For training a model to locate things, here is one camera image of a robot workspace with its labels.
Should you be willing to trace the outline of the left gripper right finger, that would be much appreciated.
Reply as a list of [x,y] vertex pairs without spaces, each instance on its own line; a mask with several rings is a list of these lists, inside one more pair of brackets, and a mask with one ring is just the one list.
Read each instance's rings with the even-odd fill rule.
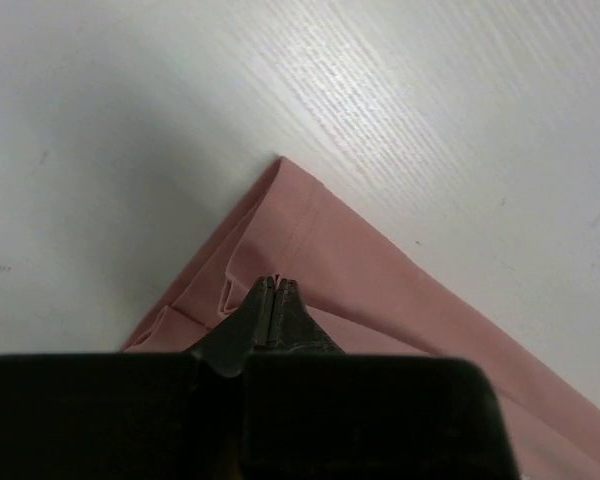
[[267,349],[285,353],[343,354],[344,351],[311,317],[295,280],[276,288]]

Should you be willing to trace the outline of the pink t shirt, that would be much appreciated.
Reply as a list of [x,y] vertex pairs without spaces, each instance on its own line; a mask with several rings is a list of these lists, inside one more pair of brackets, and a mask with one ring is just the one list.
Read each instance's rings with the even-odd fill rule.
[[526,479],[600,479],[600,410],[286,158],[274,161],[124,343],[186,348],[261,276],[298,283],[349,353],[454,356],[493,385]]

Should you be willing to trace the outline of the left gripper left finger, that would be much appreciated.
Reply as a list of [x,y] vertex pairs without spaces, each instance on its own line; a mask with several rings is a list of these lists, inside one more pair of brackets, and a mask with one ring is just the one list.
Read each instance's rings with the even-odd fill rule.
[[192,345],[189,353],[219,376],[239,376],[246,359],[267,345],[274,300],[274,279],[258,278],[238,308]]

